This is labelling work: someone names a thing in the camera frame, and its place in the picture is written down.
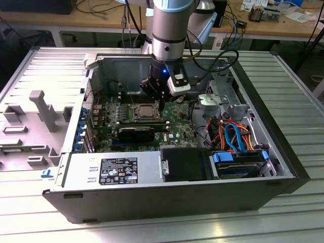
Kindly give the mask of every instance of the floor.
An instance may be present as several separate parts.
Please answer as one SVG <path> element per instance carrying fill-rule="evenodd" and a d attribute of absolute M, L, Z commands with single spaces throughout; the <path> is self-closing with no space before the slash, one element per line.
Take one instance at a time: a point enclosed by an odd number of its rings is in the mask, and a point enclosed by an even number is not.
<path fill-rule="evenodd" d="M 30 30 L 17 30 L 20 36 L 27 36 L 37 33 Z M 71 36 L 64 36 L 65 44 L 67 47 L 94 47 L 94 40 L 92 33 L 76 32 L 77 42 L 74 42 Z M 122 47 L 121 34 L 118 33 L 98 33 L 98 47 Z M 23 42 L 23 46 L 19 43 L 19 36 L 10 31 L 7 33 L 7 39 L 4 42 L 0 42 L 0 89 L 2 89 L 11 75 L 14 73 L 20 62 L 28 52 L 29 46 L 54 46 L 53 40 L 50 38 L 34 38 Z M 204 49 L 211 49 L 213 39 L 204 44 Z M 129 47 L 129 41 L 125 41 L 126 47 Z M 269 51 L 269 42 L 259 40 L 253 43 L 252 49 Z M 280 41 L 274 44 L 271 48 L 272 51 L 276 51 L 287 62 L 290 67 L 294 67 L 299 53 L 303 50 L 304 43 L 300 42 L 287 42 Z M 298 72 L 300 79 L 307 85 L 310 90 L 314 90 L 316 84 L 311 81 L 312 75 L 324 76 L 324 55 L 320 53 L 323 50 L 321 47 L 315 48 L 311 56 L 306 60 L 304 65 Z"/>

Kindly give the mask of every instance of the workbench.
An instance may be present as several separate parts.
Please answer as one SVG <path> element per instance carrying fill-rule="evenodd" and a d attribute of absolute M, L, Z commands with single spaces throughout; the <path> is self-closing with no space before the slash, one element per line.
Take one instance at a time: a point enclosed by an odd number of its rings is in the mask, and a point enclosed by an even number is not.
<path fill-rule="evenodd" d="M 75 90 L 80 89 L 87 75 L 84 63 L 94 61 L 97 53 L 140 54 L 141 50 L 35 48 L 1 92 L 0 111 L 11 103 L 11 94 L 20 91 L 21 100 L 26 100 L 29 93 L 21 91 L 33 87 L 64 89 L 65 99 L 48 102 L 55 107 L 74 106 Z M 214 57 L 219 53 L 209 50 L 202 55 Z M 43 189 L 55 182 L 55 168 L 54 177 L 45 179 L 41 178 L 41 170 L 0 172 L 0 241 L 321 242 L 324 106 L 281 57 L 269 52 L 241 51 L 239 62 L 311 177 L 306 185 L 293 194 L 274 198 L 258 211 L 72 224 L 42 197 Z"/>
<path fill-rule="evenodd" d="M 250 22 L 248 20 L 248 12 L 241 11 L 240 5 L 242 0 L 231 0 L 229 4 L 233 9 L 233 13 L 239 20 L 247 22 L 244 39 L 272 39 L 282 41 L 308 41 L 314 29 L 314 21 L 299 23 L 287 17 L 281 16 L 278 23 L 262 21 L 259 23 Z M 108 3 L 107 0 L 91 0 L 91 5 Z M 97 11 L 108 9 L 120 5 L 118 2 L 112 2 L 108 5 L 96 8 Z M 303 8 L 320 8 L 322 1 L 314 3 L 304 2 Z M 89 11 L 89 6 L 86 2 L 79 6 L 84 11 Z M 139 9 L 137 6 L 131 6 L 132 12 L 139 24 Z M 48 30 L 52 33 L 55 45 L 63 47 L 64 41 L 61 36 L 62 31 L 74 32 L 108 32 L 121 33 L 121 19 L 123 15 L 123 7 L 115 8 L 107 12 L 106 18 L 103 19 L 92 14 L 82 13 L 76 9 L 70 15 L 55 15 L 55 14 L 39 14 L 39 13 L 9 13 L 0 12 L 0 15 L 8 21 L 15 29 L 35 29 Z M 142 8 L 143 33 L 145 33 L 146 19 L 145 9 Z M 137 33 L 132 25 L 132 33 Z M 7 28 L 4 23 L 0 23 L 0 28 Z M 221 28 L 213 28 L 210 37 L 214 37 L 215 41 L 213 49 L 219 49 L 223 39 L 232 32 L 232 27 L 227 20 L 223 20 Z"/>

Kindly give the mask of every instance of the electronics equipment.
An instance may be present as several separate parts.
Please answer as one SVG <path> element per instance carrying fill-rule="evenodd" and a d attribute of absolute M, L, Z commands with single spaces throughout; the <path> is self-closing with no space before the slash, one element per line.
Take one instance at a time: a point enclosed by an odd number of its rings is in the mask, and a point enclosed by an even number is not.
<path fill-rule="evenodd" d="M 215 12 L 217 13 L 217 17 L 216 17 L 213 27 L 220 28 L 223 23 L 223 17 L 224 17 L 226 6 L 227 6 L 227 0 L 216 0 L 216 1 L 213 1 L 213 3 L 215 5 Z"/>
<path fill-rule="evenodd" d="M 149 70 L 150 60 L 100 54 L 89 69 L 81 106 L 71 113 L 55 184 L 43 192 L 68 221 L 256 210 L 309 180 L 238 62 L 222 75 L 208 75 L 200 87 L 205 94 L 193 89 L 155 113 L 154 101 L 134 84 Z M 213 60 L 199 61 L 208 66 Z M 189 75 L 199 72 L 193 62 L 185 68 Z M 92 90 L 100 90 L 99 103 Z M 98 113 L 105 122 L 92 125 Z M 138 119 L 140 114 L 148 119 Z M 19 136 L 7 134 L 7 139 Z M 117 208 L 132 210 L 125 214 Z"/>
<path fill-rule="evenodd" d="M 0 11 L 70 14 L 77 0 L 1 0 Z"/>
<path fill-rule="evenodd" d="M 270 22 L 278 22 L 280 18 L 280 11 L 276 8 L 266 7 L 261 16 L 261 20 L 270 21 Z"/>
<path fill-rule="evenodd" d="M 252 22 L 260 22 L 263 14 L 263 7 L 253 5 L 249 12 L 249 20 Z"/>
<path fill-rule="evenodd" d="M 200 56 L 221 70 L 200 78 L 182 58 L 189 17 L 211 28 L 212 1 L 167 2 L 153 1 L 152 55 L 92 52 L 66 103 L 46 87 L 3 111 L 4 168 L 58 165 L 43 197 L 72 223 L 257 210 L 309 180 L 238 55 Z"/>
<path fill-rule="evenodd" d="M 244 22 L 244 21 L 241 21 L 241 20 L 238 20 L 236 25 L 238 28 L 241 28 L 241 29 L 245 29 L 247 27 L 247 22 Z"/>

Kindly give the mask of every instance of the wooden table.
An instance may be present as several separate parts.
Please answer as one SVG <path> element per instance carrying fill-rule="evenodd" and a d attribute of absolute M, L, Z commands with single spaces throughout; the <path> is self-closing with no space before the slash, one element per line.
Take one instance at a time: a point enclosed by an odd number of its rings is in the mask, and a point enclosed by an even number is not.
<path fill-rule="evenodd" d="M 108 3 L 109 0 L 91 0 L 91 5 Z M 314 22 L 308 21 L 306 23 L 298 23 L 287 17 L 281 16 L 279 23 L 272 23 L 262 21 L 260 23 L 250 22 L 248 20 L 248 12 L 240 10 L 242 0 L 232 0 L 229 2 L 233 9 L 233 13 L 239 20 L 247 22 L 246 33 L 244 38 L 257 39 L 277 39 L 287 41 L 307 41 L 313 31 Z M 305 2 L 304 8 L 319 8 L 322 2 L 315 3 Z M 97 11 L 111 8 L 120 5 L 118 2 L 112 2 L 109 5 L 96 8 Z M 87 2 L 79 6 L 84 11 L 89 11 Z M 139 9 L 137 6 L 131 6 L 132 12 L 136 20 L 139 20 Z M 56 15 L 56 14 L 36 14 L 36 13 L 9 13 L 0 12 L 2 18 L 9 22 L 13 28 L 17 29 L 37 29 L 48 30 L 52 33 L 55 45 L 57 47 L 64 46 L 61 31 L 82 31 L 82 32 L 114 32 L 120 33 L 121 18 L 123 15 L 123 7 L 118 7 L 110 10 L 106 14 L 106 19 L 94 16 L 92 14 L 82 13 L 74 9 L 70 15 Z M 145 9 L 142 8 L 143 28 L 145 28 Z M 6 28 L 4 23 L 0 23 L 0 27 Z M 221 28 L 213 28 L 210 36 L 215 37 L 214 48 L 217 48 L 219 42 L 232 32 L 227 20 L 224 19 Z"/>

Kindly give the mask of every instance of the warning label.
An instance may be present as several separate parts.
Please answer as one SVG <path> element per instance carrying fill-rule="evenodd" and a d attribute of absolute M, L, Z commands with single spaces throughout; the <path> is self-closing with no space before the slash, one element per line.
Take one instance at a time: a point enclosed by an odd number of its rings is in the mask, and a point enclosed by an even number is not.
<path fill-rule="evenodd" d="M 101 160 L 101 185 L 138 182 L 137 158 L 104 158 Z"/>

